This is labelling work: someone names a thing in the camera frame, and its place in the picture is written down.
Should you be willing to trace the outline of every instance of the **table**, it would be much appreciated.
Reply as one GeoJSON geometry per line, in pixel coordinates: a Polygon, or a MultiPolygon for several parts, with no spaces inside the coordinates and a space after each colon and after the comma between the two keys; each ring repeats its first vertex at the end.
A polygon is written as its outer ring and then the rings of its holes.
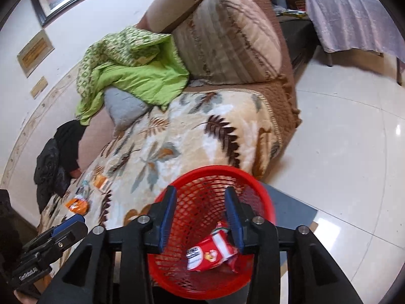
{"type": "Polygon", "coordinates": [[[402,85],[400,65],[405,63],[405,41],[378,0],[305,0],[328,66],[332,52],[357,48],[396,56],[397,82],[402,85]]]}

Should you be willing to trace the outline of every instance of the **floor tile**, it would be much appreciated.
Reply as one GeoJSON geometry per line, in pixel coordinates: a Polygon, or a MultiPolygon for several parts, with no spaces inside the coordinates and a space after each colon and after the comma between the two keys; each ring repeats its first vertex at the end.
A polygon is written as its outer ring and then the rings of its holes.
{"type": "Polygon", "coordinates": [[[297,82],[297,90],[324,93],[381,107],[378,86],[381,82],[393,81],[380,75],[380,72],[384,72],[382,57],[357,49],[340,51],[332,54],[334,65],[329,67],[325,64],[324,54],[318,47],[297,82]],[[370,72],[371,69],[379,69],[380,72],[370,72]]]}
{"type": "Polygon", "coordinates": [[[405,119],[405,88],[396,81],[381,82],[378,86],[381,108],[405,119]]]}
{"type": "Polygon", "coordinates": [[[299,91],[302,124],[267,183],[315,208],[371,232],[385,175],[381,111],[299,91]]]}
{"type": "Polygon", "coordinates": [[[387,135],[387,175],[374,235],[405,248],[405,120],[387,112],[383,112],[383,116],[387,135]]]}
{"type": "Polygon", "coordinates": [[[364,304],[377,304],[405,261],[405,250],[373,237],[352,284],[364,304]]]}
{"type": "Polygon", "coordinates": [[[314,234],[351,280],[366,254],[372,235],[336,217],[319,211],[314,234]]]}

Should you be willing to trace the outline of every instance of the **red basket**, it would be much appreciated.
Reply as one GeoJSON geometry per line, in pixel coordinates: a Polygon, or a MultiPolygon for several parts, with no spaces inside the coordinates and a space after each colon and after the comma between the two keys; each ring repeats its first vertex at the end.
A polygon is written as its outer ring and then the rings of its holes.
{"type": "MultiPolygon", "coordinates": [[[[224,191],[233,186],[239,199],[256,214],[275,223],[274,207],[265,188],[251,175],[229,166],[206,166],[176,179],[177,206],[170,237],[161,255],[148,255],[149,272],[165,290],[189,299],[214,299],[245,286],[252,276],[253,256],[238,259],[241,271],[226,264],[205,272],[187,271],[186,251],[224,219],[224,191]]],[[[155,200],[163,199],[162,192],[155,200]]]]}

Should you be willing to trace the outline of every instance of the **black jacket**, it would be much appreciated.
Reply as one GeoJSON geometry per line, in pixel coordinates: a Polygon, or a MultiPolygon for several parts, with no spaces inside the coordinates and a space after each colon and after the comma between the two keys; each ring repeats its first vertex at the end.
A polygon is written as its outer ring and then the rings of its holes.
{"type": "Polygon", "coordinates": [[[62,124],[55,133],[57,148],[59,149],[59,165],[67,172],[78,169],[78,143],[83,137],[86,126],[80,121],[72,120],[62,124]]]}
{"type": "Polygon", "coordinates": [[[34,182],[38,186],[36,201],[40,213],[54,193],[63,197],[70,185],[70,180],[70,175],[59,165],[59,150],[56,140],[52,138],[36,158],[34,182]]]}

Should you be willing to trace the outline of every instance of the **green blanket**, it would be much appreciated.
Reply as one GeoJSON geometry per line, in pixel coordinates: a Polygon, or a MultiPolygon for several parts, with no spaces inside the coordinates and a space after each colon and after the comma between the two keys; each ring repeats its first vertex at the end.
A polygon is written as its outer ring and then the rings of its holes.
{"type": "Polygon", "coordinates": [[[165,110],[183,91],[188,74],[171,34],[127,27],[86,51],[77,77],[76,115],[82,125],[88,125],[103,106],[103,89],[109,85],[165,110]]]}

